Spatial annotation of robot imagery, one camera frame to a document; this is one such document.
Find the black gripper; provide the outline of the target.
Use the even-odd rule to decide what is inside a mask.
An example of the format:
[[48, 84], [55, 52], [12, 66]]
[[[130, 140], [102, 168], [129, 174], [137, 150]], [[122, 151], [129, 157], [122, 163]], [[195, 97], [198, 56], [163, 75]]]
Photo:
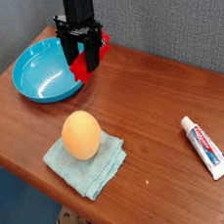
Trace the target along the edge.
[[63, 0], [65, 18], [55, 15], [57, 36], [61, 38], [64, 55], [71, 66], [78, 57], [78, 43], [84, 45], [89, 72], [98, 65], [102, 46], [101, 24], [94, 18], [93, 0]]

